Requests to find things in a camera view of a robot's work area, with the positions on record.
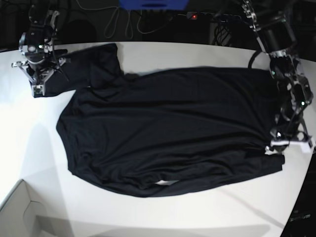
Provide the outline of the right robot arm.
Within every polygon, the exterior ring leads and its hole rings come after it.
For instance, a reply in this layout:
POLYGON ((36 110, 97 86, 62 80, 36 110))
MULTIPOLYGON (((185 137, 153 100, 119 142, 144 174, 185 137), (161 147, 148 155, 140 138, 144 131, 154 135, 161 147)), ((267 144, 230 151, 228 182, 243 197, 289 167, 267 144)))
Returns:
POLYGON ((51 0, 39 0, 29 10, 30 27, 19 40, 19 51, 25 58, 11 64, 19 68, 30 82, 32 96, 47 95, 46 84, 55 72, 67 78, 62 66, 71 60, 66 49, 55 50, 56 19, 60 12, 51 0))

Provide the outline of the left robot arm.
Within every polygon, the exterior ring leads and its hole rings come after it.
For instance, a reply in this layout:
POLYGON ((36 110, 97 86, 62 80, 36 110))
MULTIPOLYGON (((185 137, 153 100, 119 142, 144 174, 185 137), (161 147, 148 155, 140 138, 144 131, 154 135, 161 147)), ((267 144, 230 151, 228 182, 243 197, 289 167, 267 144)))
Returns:
POLYGON ((280 109, 268 149, 278 153, 290 145, 303 153, 312 152, 315 140, 308 133, 304 110, 312 103, 312 93, 297 50, 297 40, 286 16, 291 0, 237 0, 246 24, 256 35, 261 52, 270 58, 270 74, 277 81, 280 109))

